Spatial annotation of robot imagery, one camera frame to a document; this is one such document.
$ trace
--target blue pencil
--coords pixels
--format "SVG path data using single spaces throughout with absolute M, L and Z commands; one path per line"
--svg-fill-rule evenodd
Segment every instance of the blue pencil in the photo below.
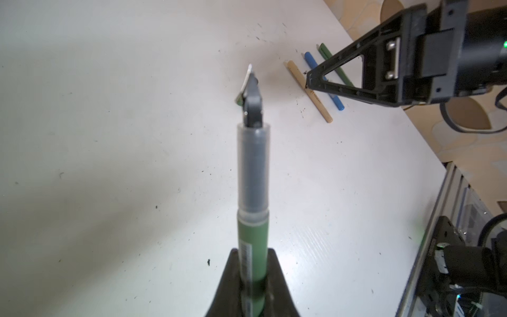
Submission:
M 310 52 L 306 52 L 304 57 L 305 57 L 306 63 L 308 64 L 308 66 L 311 69 L 314 69 L 315 67 L 317 67 L 317 62 L 313 58 L 312 54 L 310 54 Z M 331 99 L 335 103 L 336 107 L 338 107 L 338 110 L 342 111 L 343 109 L 345 109 L 342 101 L 338 98 L 337 95 L 332 95 L 332 94 L 328 94 L 328 95 L 329 95 L 329 97 L 331 97 Z

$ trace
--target barcode label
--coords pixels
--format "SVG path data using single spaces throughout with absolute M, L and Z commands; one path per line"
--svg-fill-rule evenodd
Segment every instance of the barcode label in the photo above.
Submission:
M 463 311 L 463 308 L 461 308 L 461 305 L 458 303 L 458 296 L 456 296 L 456 304 L 454 305 L 454 317 L 465 317 L 465 312 Z
M 246 296 L 244 293 L 241 294 L 241 308 L 243 310 L 244 317 L 254 316 L 254 301 L 251 297 Z
M 239 241 L 239 263 L 243 282 L 252 282 L 252 245 L 242 240 Z

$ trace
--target cable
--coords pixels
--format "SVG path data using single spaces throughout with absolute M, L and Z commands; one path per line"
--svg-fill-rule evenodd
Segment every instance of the cable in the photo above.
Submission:
M 491 293 L 491 294 L 495 294 L 495 295 L 502 296 L 502 297 L 507 296 L 506 293 L 502 293 L 502 292 L 499 292 L 499 291 L 494 290 L 492 288 L 484 287 L 484 286 L 460 287 L 460 288 L 457 288 L 454 290 L 446 291 L 445 293 L 446 293 L 446 296 L 449 296 L 449 295 L 467 294 L 467 293 L 475 293 L 475 292 Z
M 507 220 L 507 214 L 501 214 L 496 217 L 493 217 L 490 221 L 488 221 L 481 230 L 481 234 L 479 235 L 479 240 L 477 240 L 477 246 L 485 247 L 488 242 L 488 237 L 494 227 L 500 224 L 502 221 Z
M 444 293 L 443 296 L 441 296 L 439 298 L 439 301 L 440 301 L 440 307 L 441 308 L 444 308 L 446 307 L 446 310 L 445 312 L 443 312 L 442 316 L 453 316 L 453 312 L 454 312 L 454 307 L 449 307 L 448 305 L 448 297 L 453 295 L 453 296 L 456 296 L 456 295 L 461 295 L 461 299 L 464 299 L 463 298 L 463 294 L 470 294 L 470 293 L 477 293 L 477 294 L 481 294 L 482 292 L 495 292 L 495 290 L 492 290 L 488 287 L 474 287 L 474 286 L 471 286 L 471 287 L 461 287 L 461 288 L 458 288 L 458 289 L 453 289 L 453 290 L 449 290 L 449 291 L 446 291 Z M 471 307 L 470 309 L 468 309 L 468 312 L 466 313 L 466 316 L 474 316 L 476 313 L 477 313 L 477 307 L 474 306 L 474 307 Z
M 495 107 L 497 107 L 498 109 L 507 111 L 507 108 L 504 107 L 504 105 L 502 105 L 500 103 L 500 100 L 502 98 L 504 98 L 505 96 L 507 96 L 507 87 L 505 87 L 496 96 Z M 495 130 L 495 131 L 463 130 L 462 128 L 460 128 L 459 126 L 457 126 L 454 123 L 454 121 L 452 121 L 451 117 L 449 116 L 449 113 L 447 113 L 447 108 L 446 108 L 444 102 L 440 104 L 440 113 L 442 114 L 442 118 L 444 118 L 444 121 L 449 125 L 449 127 L 451 127 L 451 129 L 453 129 L 454 131 L 457 131 L 457 132 L 461 132 L 461 133 L 477 133 L 477 134 L 495 134 L 495 133 L 500 133 L 500 132 L 504 132 L 504 131 L 507 130 L 507 126 L 503 127 L 502 129 Z
M 479 235 L 479 239 L 477 241 L 477 246 L 480 246 L 482 248 L 485 247 L 486 243 L 488 243 L 488 237 L 491 234 L 491 231 L 493 230 L 493 228 L 496 227 L 498 224 L 500 224 L 504 220 L 507 220 L 507 214 L 498 215 L 496 217 L 493 217 L 490 221 L 488 221 L 481 230 L 481 234 Z M 477 303 L 482 304 L 483 298 L 484 298 L 484 292 L 481 291 L 479 294 L 479 300 L 477 301 Z M 478 311 L 479 311 L 479 308 L 477 306 L 473 307 L 468 312 L 467 315 L 469 317 L 474 317 Z

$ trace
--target black cable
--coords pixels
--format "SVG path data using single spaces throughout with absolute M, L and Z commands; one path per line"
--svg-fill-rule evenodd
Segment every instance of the black cable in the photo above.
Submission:
M 490 221 L 488 221 L 484 225 L 484 227 L 482 228 L 481 233 L 479 234 L 479 239 L 477 240 L 477 246 L 480 246 L 482 248 L 485 247 L 486 243 L 488 242 L 488 237 L 491 234 L 491 231 L 493 230 L 493 228 L 496 227 L 498 224 L 500 224 L 504 220 L 507 220 L 507 214 L 498 215 L 496 217 L 493 217 Z M 484 298 L 484 292 L 481 291 L 479 294 L 479 300 L 477 301 L 477 303 L 482 304 L 483 298 Z M 468 315 L 468 317 L 474 317 L 478 311 L 479 311 L 479 308 L 476 306 L 475 308 L 472 308 L 468 312 L 467 315 Z
M 504 220 L 507 220 L 507 214 L 498 215 L 496 217 L 493 217 L 490 221 L 488 221 L 481 230 L 479 240 L 477 240 L 477 246 L 485 247 L 488 241 L 488 236 L 493 230 L 493 228 Z
M 453 316 L 454 315 L 453 313 L 451 313 L 451 312 L 454 312 L 454 307 L 449 307 L 448 306 L 447 298 L 449 296 L 451 296 L 451 295 L 453 295 L 453 296 L 456 296 L 456 295 L 463 296 L 463 294 L 470 294 L 470 293 L 481 294 L 482 292 L 495 292 L 495 291 L 492 290 L 492 289 L 490 289 L 490 288 L 487 288 L 487 287 L 473 287 L 472 286 L 472 287 L 462 287 L 462 288 L 453 289 L 453 290 L 449 290 L 449 291 L 445 292 L 444 296 L 441 296 L 440 299 L 439 299 L 439 301 L 440 301 L 440 307 L 441 308 L 444 308 L 444 307 L 448 308 L 443 313 L 443 316 Z M 477 307 L 474 305 L 474 307 L 470 308 L 470 310 L 468 310 L 468 312 L 465 315 L 466 316 L 474 316 L 476 314 L 476 312 L 477 312 Z
M 504 107 L 504 105 L 502 105 L 500 103 L 500 100 L 502 98 L 504 98 L 505 96 L 507 96 L 507 87 L 505 87 L 496 96 L 495 107 L 497 107 L 498 109 L 507 111 L 507 108 Z M 507 126 L 503 127 L 502 129 L 495 130 L 495 131 L 463 130 L 462 128 L 460 128 L 459 126 L 457 126 L 454 123 L 454 121 L 452 121 L 451 117 L 449 116 L 449 113 L 447 113 L 447 108 L 446 108 L 444 102 L 440 104 L 440 113 L 442 114 L 442 118 L 444 118 L 444 121 L 449 125 L 449 127 L 451 127 L 451 129 L 453 129 L 454 131 L 457 131 L 457 132 L 461 132 L 461 133 L 477 133 L 477 134 L 495 134 L 495 133 L 500 133 L 500 132 L 504 132 L 504 131 L 507 130 Z
M 460 294 L 458 302 L 461 308 L 463 308 L 466 317 L 474 317 L 479 311 L 476 303 L 480 303 L 481 294 L 480 292 Z
M 467 286 L 467 287 L 456 288 L 453 290 L 446 291 L 446 296 L 476 293 L 476 292 L 491 293 L 491 294 L 495 294 L 495 295 L 502 296 L 502 297 L 507 296 L 506 293 L 502 293 L 502 292 L 499 292 L 495 289 L 492 289 L 489 287 L 484 287 L 484 286 Z

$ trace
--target table surface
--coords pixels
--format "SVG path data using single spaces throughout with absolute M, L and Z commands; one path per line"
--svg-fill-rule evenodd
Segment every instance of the table surface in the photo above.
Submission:
M 252 63 L 297 309 L 393 316 L 445 170 L 401 109 L 319 93 L 325 122 L 282 64 L 321 42 L 351 42 L 321 0 L 3 2 L 0 315 L 203 316 L 237 246 Z

